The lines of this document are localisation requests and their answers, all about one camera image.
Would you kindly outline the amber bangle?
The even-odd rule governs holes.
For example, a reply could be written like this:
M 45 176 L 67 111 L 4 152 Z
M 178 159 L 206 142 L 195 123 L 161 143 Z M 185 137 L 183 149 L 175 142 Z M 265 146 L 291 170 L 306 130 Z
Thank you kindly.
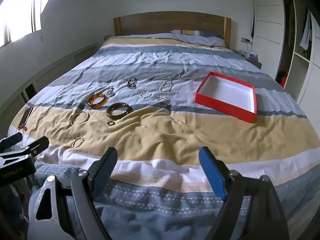
M 88 99 L 88 106 L 91 109 L 98 109 L 100 107 L 102 107 L 103 105 L 105 105 L 108 102 L 108 97 L 103 94 L 103 93 L 97 93 L 92 95 L 89 99 Z

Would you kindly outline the dark brown bangle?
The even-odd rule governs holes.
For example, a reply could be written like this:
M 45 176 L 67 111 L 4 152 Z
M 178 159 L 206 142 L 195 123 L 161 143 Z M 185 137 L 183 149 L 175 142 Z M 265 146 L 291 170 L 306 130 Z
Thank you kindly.
M 110 105 L 107 110 L 107 116 L 113 120 L 119 120 L 132 112 L 132 107 L 125 102 L 117 102 Z

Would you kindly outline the silver wristwatch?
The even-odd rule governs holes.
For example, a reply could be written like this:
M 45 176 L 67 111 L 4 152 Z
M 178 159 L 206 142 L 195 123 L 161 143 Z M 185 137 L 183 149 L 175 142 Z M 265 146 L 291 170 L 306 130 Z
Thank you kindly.
M 115 92 L 114 92 L 114 87 L 113 86 L 110 86 L 108 88 L 108 97 L 114 97 L 115 96 Z

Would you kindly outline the red jewelry box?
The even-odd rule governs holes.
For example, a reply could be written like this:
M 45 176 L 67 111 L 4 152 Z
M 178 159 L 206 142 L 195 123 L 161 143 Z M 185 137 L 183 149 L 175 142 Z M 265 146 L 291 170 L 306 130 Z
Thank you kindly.
M 195 103 L 252 124 L 257 116 L 255 87 L 224 74 L 209 72 L 195 93 Z

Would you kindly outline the striped duvet cover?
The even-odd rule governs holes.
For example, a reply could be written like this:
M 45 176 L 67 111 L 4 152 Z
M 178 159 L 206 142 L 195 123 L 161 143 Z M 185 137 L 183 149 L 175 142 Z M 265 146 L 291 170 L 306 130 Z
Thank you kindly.
M 252 124 L 195 103 L 209 72 L 255 87 Z M 91 109 L 88 99 L 97 93 L 108 102 Z M 132 112 L 113 121 L 106 110 L 117 102 Z M 49 175 L 66 178 L 89 168 L 109 147 L 117 149 L 116 167 L 95 202 L 113 239 L 205 237 L 222 200 L 200 166 L 203 146 L 243 176 L 270 177 L 291 239 L 319 207 L 319 138 L 310 121 L 274 79 L 225 47 L 192 44 L 172 34 L 112 37 L 26 106 L 33 111 L 18 146 L 49 139 L 36 162 L 40 182 Z M 80 111 L 87 111 L 89 120 L 71 126 Z

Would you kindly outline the window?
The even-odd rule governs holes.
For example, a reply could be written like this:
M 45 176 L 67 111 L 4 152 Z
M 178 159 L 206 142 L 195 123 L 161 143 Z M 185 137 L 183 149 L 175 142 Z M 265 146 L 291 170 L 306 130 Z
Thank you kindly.
M 4 0 L 1 3 L 1 47 L 41 30 L 49 0 Z

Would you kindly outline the red item on shelf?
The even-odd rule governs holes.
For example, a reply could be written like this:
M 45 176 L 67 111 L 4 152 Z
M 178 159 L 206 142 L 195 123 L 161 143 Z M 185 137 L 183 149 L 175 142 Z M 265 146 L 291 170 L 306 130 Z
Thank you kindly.
M 282 77 L 281 77 L 280 85 L 281 85 L 281 87 L 283 87 L 283 88 L 285 87 L 288 73 L 289 73 L 289 72 L 286 72 L 286 73 L 283 74 Z

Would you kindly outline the wooden nightstand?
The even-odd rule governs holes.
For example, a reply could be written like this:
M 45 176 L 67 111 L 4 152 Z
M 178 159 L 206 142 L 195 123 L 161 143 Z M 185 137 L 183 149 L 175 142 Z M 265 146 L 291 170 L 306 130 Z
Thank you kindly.
M 261 69 L 262 64 L 261 64 L 261 62 L 259 62 L 257 59 L 251 59 L 251 58 L 249 58 L 249 57 L 247 57 L 247 56 L 245 56 L 245 59 L 246 59 L 248 62 L 250 62 L 251 64 L 253 64 L 254 66 L 256 66 L 258 69 Z

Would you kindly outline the purple tissue pack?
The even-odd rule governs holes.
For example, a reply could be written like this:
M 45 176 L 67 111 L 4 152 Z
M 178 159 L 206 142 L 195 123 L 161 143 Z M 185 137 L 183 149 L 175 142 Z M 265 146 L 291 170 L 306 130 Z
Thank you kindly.
M 257 54 L 249 53 L 249 58 L 250 58 L 250 59 L 254 59 L 254 60 L 258 60 L 258 55 L 257 55 Z

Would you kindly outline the wooden headboard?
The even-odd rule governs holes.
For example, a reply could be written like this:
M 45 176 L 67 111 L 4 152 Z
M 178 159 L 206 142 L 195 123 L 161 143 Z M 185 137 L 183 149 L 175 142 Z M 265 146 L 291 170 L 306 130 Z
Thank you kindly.
M 230 47 L 232 20 L 228 17 L 189 11 L 156 11 L 116 17 L 116 36 L 168 33 L 175 29 L 215 31 Z

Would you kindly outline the grey pillow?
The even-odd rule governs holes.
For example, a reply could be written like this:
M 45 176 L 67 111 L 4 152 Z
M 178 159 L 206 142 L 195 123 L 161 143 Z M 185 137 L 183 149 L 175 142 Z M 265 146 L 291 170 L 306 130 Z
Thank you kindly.
M 170 32 L 181 41 L 209 47 L 227 47 L 217 31 L 209 30 L 172 30 Z

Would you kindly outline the white wardrobe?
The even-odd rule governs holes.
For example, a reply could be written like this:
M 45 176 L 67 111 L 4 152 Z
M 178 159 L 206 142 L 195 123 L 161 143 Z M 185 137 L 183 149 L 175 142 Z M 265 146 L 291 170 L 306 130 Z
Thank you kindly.
M 253 0 L 253 51 L 261 70 L 302 108 L 319 131 L 319 26 L 311 14 L 308 50 L 300 47 L 308 7 L 305 0 Z

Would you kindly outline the hanging white garment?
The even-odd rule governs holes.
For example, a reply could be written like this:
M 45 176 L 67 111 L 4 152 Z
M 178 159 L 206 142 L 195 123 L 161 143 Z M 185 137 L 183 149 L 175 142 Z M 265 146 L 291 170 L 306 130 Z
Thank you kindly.
M 300 41 L 300 47 L 303 48 L 304 50 L 308 50 L 308 47 L 309 47 L 310 24 L 311 24 L 311 14 L 310 14 L 310 11 L 308 10 L 306 15 L 306 22 L 305 22 L 305 27 L 303 31 L 303 36 Z

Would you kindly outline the wall socket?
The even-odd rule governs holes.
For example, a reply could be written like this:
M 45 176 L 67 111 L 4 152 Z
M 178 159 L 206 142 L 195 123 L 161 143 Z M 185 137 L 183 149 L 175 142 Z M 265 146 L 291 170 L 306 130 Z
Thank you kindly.
M 247 38 L 242 37 L 242 38 L 241 38 L 241 42 L 242 42 L 242 43 L 251 43 L 251 40 L 250 40 L 250 39 L 247 39 Z

